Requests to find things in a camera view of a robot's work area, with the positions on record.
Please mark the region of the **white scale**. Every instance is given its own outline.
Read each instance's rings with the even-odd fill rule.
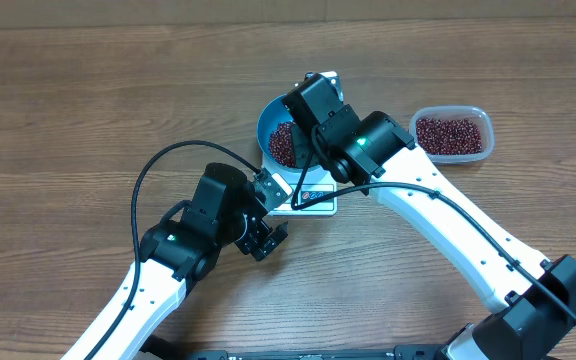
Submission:
[[[277,173],[281,175],[288,185],[292,187],[293,191],[297,188],[301,169],[295,169],[294,172],[288,171],[268,159],[265,154],[262,154],[261,166],[266,168],[271,174]],[[303,204],[334,191],[337,191],[337,182],[332,178],[330,172],[324,170],[321,166],[316,166],[306,173],[304,184],[301,186],[297,197],[297,204]],[[337,212],[337,198],[315,204],[303,210],[293,210],[290,207],[291,199],[292,196],[283,205],[268,214],[278,216],[331,216]]]

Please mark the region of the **white arm segment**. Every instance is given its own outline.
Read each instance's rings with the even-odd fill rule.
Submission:
[[[373,177],[372,182],[404,182],[439,190],[468,212],[532,276],[538,279],[543,275],[540,263],[547,258],[502,229],[452,186],[420,146],[400,150],[382,167],[386,173]],[[521,295],[530,287],[521,274],[506,267],[506,260],[466,219],[441,200],[400,188],[376,188],[371,194],[424,235],[461,272],[491,313],[508,306],[504,297],[511,290]]]
[[[133,263],[119,290],[62,360],[82,360],[88,355],[128,298],[134,272]],[[172,274],[172,269],[154,260],[141,264],[139,288],[132,302],[134,307],[126,312],[94,359],[128,360],[135,356],[157,325],[177,309],[186,296],[186,281],[177,281]]]

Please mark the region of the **kitchen scale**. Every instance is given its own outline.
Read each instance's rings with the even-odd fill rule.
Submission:
[[[266,168],[271,174],[278,173],[281,175],[294,190],[297,187],[301,169],[293,169],[280,165],[272,158],[268,150],[270,134],[277,129],[280,123],[292,122],[292,116],[281,103],[282,98],[283,95],[271,101],[261,113],[259,122],[257,123],[257,140],[262,151],[261,166]],[[311,199],[316,199],[333,191],[337,191],[337,182],[332,178],[330,172],[324,170],[319,165],[312,166],[308,173],[306,173],[304,184],[298,194],[297,204],[308,202]],[[337,198],[324,201],[303,210],[293,210],[290,207],[290,199],[288,199],[286,203],[271,211],[269,215],[331,216],[336,212]]]

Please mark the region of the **clear plastic container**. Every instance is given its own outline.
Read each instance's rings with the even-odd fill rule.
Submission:
[[[409,132],[417,143],[417,120],[421,118],[435,118],[438,120],[461,120],[472,121],[481,133],[481,146],[483,151],[478,154],[468,155],[431,155],[430,161],[436,164],[464,164],[481,161],[492,153],[495,147],[495,133],[492,130],[490,116],[478,107],[466,105],[445,105],[423,108],[410,119]]]

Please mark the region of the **bowl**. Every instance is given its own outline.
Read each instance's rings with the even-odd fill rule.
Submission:
[[[281,102],[281,99],[284,95],[279,96],[275,100],[271,101],[264,110],[261,112],[259,116],[259,121],[257,122],[257,142],[259,143],[259,147],[261,151],[264,153],[265,157],[273,162],[273,165],[277,166],[281,170],[293,172],[293,173],[301,173],[302,169],[291,168],[287,166],[283,166],[279,164],[275,159],[270,155],[270,150],[268,149],[268,145],[270,142],[270,134],[277,130],[277,126],[281,123],[285,122],[293,122],[292,116],[286,110],[286,107]],[[308,169],[308,172],[313,170],[320,169],[320,165],[311,166]]]
[[[432,155],[428,158],[435,164],[466,164],[481,161],[492,153],[495,147],[495,133],[492,129],[492,121],[485,111],[475,106],[445,105],[423,108],[410,119],[409,132],[417,140],[417,120],[421,118],[435,118],[440,121],[468,119],[477,126],[481,134],[482,151],[477,154],[466,155]]]

